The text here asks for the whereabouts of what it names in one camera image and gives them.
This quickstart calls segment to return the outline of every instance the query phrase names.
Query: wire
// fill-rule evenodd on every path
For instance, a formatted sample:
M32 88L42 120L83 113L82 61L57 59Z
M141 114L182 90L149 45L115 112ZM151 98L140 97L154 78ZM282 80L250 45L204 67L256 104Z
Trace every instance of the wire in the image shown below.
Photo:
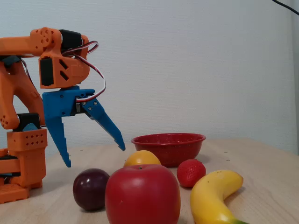
M296 11L295 9L293 9L293 8L285 5L284 3L281 3L280 1L276 1L276 0L272 0L272 1L275 2L275 3L277 3L277 4L279 4L279 5L281 5L281 6L283 6L283 7L285 7L285 8L287 8L287 9L289 9L289 10L291 10L293 13L299 15L298 11Z
M88 65L93 70L95 70L103 78L103 80L104 80L104 87L100 91L96 92L92 96L88 96L86 98L78 98L78 99L76 99L77 103L79 103L79 102L87 102L89 100L95 99L100 94L102 94L105 91L105 89L106 89L106 80L105 80L105 77L102 75L101 71L96 66L92 65L91 63L89 63L85 58L83 58L80 55L76 54L77 50L82 50L82 49L85 49L85 48L89 48L92 45L94 45L94 46L90 50L87 51L87 53L90 54L90 53L94 52L98 48L99 43L97 41L90 41L87 44L84 44L84 45L79 46L77 48L72 48L72 49L69 49L69 50L66 50L66 51L62 52L63 56L74 56L74 57L78 58L79 60L81 60L84 64Z
M26 62L21 58L21 62L23 63L23 65L24 65L24 67L25 67L25 70L26 70L26 74L27 74L27 76L28 76L28 78L29 78L29 80L31 81L31 83L33 84L33 82L32 82L32 79L31 79L31 77L30 77L30 74L29 74L29 71L28 71L28 69L27 69L27 64L26 64Z

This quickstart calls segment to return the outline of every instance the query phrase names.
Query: red bowl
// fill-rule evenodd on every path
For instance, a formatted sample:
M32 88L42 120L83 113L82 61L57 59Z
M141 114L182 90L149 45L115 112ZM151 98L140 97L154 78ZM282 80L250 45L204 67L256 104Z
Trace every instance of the red bowl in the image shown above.
M177 167L183 161L194 159L206 137L192 133L151 134L131 140L137 151L147 150L158 157L166 167Z

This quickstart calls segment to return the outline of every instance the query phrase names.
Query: banana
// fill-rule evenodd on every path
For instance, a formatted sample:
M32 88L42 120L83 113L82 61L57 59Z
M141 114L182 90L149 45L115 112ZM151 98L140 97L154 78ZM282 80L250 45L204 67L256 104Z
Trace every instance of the banana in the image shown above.
M190 206L196 224L248 224L236 219L224 199L243 184L243 177L231 170L218 170L202 177L193 187Z

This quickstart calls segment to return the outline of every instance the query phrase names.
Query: plum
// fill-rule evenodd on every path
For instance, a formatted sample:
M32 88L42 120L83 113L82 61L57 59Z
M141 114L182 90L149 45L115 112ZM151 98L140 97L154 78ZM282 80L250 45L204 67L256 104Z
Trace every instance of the plum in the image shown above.
M109 179L102 169L91 168L81 172L73 184L73 195L78 206L86 211L105 207L105 190Z

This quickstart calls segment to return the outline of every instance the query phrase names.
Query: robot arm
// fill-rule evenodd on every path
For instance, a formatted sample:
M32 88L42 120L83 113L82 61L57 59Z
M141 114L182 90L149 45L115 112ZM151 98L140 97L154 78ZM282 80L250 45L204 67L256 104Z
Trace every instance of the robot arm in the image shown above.
M67 88L84 81L89 66L78 58L64 56L67 49L88 43L80 33L51 28L34 29L30 36L0 38L0 56L39 56L42 89ZM88 49L75 52L86 59Z
M13 95L16 95L29 112L39 113L41 125L46 124L68 167L71 166L71 161L67 152L62 117L85 113L114 138L120 149L125 150L121 132L96 99L105 90L106 85L97 93L94 90L80 90L76 86L87 78L90 67L102 76L101 72L86 60L87 54L97 46L97 42L89 42L88 38L80 33L51 28L34 29L27 37L0 38L2 126L5 129L15 129L19 126L19 118L13 106ZM21 63L22 57L34 56L39 57L41 88L61 88L55 92L45 92L43 101L30 82L30 77L26 76Z

